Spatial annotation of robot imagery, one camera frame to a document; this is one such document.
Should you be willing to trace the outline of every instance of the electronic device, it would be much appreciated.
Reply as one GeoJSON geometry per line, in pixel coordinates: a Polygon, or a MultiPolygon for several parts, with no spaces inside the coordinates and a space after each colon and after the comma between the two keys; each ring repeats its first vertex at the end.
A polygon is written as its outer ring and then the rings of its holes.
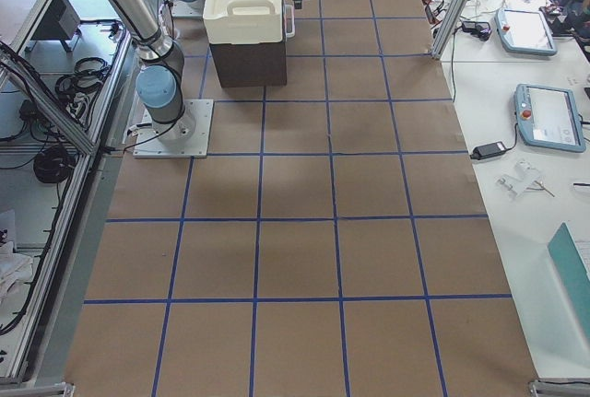
{"type": "Polygon", "coordinates": [[[565,88],[519,84],[514,92],[516,122],[530,146],[582,153],[582,123],[573,93],[565,88]]]}
{"type": "Polygon", "coordinates": [[[501,8],[495,20],[501,44],[506,51],[544,56],[557,53],[555,41],[541,12],[501,8]]]}
{"type": "Polygon", "coordinates": [[[482,41],[487,41],[491,35],[491,26],[487,21],[461,21],[461,30],[482,41]]]}
{"type": "Polygon", "coordinates": [[[71,40],[79,24],[80,16],[69,0],[52,0],[31,39],[33,41],[71,40]]]}

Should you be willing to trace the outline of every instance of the robotic arm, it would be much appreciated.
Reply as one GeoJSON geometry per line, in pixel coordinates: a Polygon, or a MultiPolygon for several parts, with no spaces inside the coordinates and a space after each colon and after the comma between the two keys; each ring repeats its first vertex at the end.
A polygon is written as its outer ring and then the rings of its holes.
{"type": "MultiPolygon", "coordinates": [[[[170,139],[191,133],[195,126],[185,119],[180,91],[184,67],[181,48],[159,25],[146,0],[109,1],[129,30],[137,55],[146,66],[136,81],[136,89],[152,117],[154,130],[171,130],[166,134],[170,139]]],[[[294,2],[301,8],[301,0],[294,2]]]]}

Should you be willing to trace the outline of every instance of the green folder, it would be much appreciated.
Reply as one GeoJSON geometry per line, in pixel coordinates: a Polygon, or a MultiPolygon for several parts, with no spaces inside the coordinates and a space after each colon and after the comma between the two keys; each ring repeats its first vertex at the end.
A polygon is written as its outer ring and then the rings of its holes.
{"type": "Polygon", "coordinates": [[[561,224],[551,239],[549,254],[560,273],[561,282],[568,292],[586,338],[590,340],[590,279],[565,224],[561,224]]]}

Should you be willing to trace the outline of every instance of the black box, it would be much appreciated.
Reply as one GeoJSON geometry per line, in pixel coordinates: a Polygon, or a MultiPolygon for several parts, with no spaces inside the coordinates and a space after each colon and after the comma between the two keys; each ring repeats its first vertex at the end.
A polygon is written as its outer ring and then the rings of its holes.
{"type": "Polygon", "coordinates": [[[260,44],[209,44],[219,83],[227,87],[287,85],[285,40],[260,44]]]}

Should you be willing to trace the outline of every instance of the black power brick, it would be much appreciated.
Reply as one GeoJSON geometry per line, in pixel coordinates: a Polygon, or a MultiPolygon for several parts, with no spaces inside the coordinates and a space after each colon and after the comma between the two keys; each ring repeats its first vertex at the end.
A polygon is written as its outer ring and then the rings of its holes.
{"type": "Polygon", "coordinates": [[[474,160],[484,160],[502,156],[507,151],[508,148],[504,145],[502,141],[492,142],[491,144],[486,144],[484,146],[476,146],[473,149],[473,153],[471,153],[469,157],[474,160]]]}
{"type": "Polygon", "coordinates": [[[31,100],[25,99],[23,100],[20,109],[18,109],[18,117],[25,123],[32,122],[39,119],[39,111],[31,100]]]}

